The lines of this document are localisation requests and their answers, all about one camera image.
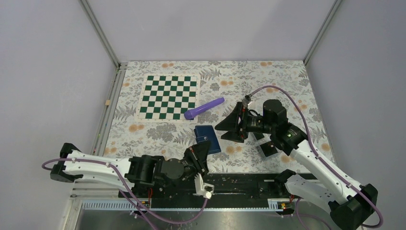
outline checkerboard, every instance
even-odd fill
[[[184,113],[198,103],[200,77],[148,75],[135,114],[137,122],[196,123]]]

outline wall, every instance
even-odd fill
[[[406,214],[405,9],[344,1],[308,65],[338,165],[378,189],[383,229],[401,229]]]
[[[57,229],[72,184],[42,162],[90,152],[114,67],[78,1],[2,1],[0,229]]]
[[[120,61],[304,59],[334,0],[89,0]]]

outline purple cylinder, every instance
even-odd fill
[[[219,104],[221,104],[223,102],[224,102],[224,97],[220,97],[220,98],[217,98],[214,101],[208,102],[208,103],[206,103],[204,105],[201,105],[201,106],[199,106],[199,107],[197,107],[195,109],[190,109],[190,110],[185,112],[185,114],[184,114],[185,118],[188,119],[188,120],[191,120],[195,116],[203,113],[204,111],[206,111],[208,109],[211,109],[211,108],[213,108],[215,106],[218,106]]]

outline floral tablecloth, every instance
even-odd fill
[[[201,105],[219,97],[225,102],[197,116],[198,124],[138,123],[134,115],[146,75],[197,75],[201,77]],[[134,61],[129,62],[110,129],[105,157],[162,155],[166,159],[183,158],[193,145],[195,125],[213,125],[222,121],[237,101],[259,86],[276,85],[285,89],[298,103],[308,122],[315,145],[334,162],[322,118],[302,61]],[[250,109],[262,113],[262,103],[278,99],[288,111],[290,122],[304,130],[303,122],[289,99],[276,89],[267,88],[255,94]],[[284,153],[263,158],[258,143],[250,135],[245,143],[221,140],[224,132],[216,131],[221,153],[208,156],[212,173],[280,173],[285,169],[309,172]]]

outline blue notebook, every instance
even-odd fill
[[[194,129],[196,135],[196,142],[210,141],[210,149],[208,154],[221,152],[220,144],[218,143],[217,136],[214,132],[213,126],[196,126]]]

